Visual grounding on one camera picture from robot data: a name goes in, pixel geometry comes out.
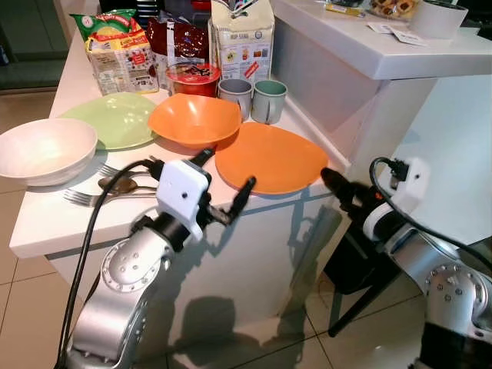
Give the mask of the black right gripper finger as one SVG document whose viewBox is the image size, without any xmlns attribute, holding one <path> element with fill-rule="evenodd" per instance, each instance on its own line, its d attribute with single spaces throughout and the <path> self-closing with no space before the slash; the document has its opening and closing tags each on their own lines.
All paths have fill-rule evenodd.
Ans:
<svg viewBox="0 0 492 369">
<path fill-rule="evenodd" d="M 321 169 L 321 178 L 327 187 L 340 201 L 352 201 L 356 192 L 354 184 L 349 182 L 340 172 L 330 168 Z"/>
</svg>

